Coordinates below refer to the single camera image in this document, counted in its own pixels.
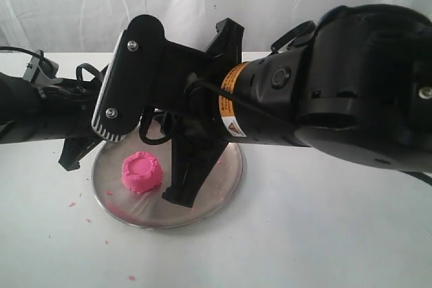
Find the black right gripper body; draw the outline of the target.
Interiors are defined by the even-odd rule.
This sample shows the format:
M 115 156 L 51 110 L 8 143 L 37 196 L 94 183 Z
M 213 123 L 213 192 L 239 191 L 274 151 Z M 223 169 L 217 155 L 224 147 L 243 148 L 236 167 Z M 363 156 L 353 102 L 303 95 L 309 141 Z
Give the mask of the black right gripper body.
M 158 122 L 163 136 L 190 152 L 222 153 L 227 146 L 217 134 L 217 97 L 227 72 L 236 65 L 232 58 L 165 58 L 159 66 Z

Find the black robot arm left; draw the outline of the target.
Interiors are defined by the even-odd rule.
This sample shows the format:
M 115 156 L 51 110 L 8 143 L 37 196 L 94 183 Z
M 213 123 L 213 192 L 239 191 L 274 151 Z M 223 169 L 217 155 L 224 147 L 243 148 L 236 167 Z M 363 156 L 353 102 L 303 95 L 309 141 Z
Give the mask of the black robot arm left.
M 90 125 L 101 81 L 54 78 L 42 84 L 1 74 L 1 143 L 63 139 L 59 164 L 66 171 L 102 139 Z

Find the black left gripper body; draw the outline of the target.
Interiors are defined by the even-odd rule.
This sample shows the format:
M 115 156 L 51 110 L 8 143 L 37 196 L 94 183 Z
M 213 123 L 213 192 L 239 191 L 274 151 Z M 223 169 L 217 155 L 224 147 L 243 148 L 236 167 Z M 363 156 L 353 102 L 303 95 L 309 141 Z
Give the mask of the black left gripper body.
M 90 121 L 102 82 L 62 78 L 40 87 L 43 133 L 48 139 L 95 137 Z

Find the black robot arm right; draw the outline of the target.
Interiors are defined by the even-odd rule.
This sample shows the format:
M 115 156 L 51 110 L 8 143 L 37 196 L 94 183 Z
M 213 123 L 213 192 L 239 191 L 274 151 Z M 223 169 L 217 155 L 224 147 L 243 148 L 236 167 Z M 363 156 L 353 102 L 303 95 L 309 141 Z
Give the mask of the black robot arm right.
M 262 58 L 191 81 L 171 125 L 171 184 L 191 207 L 230 142 L 311 147 L 431 182 L 431 21 L 396 5 L 339 6 Z

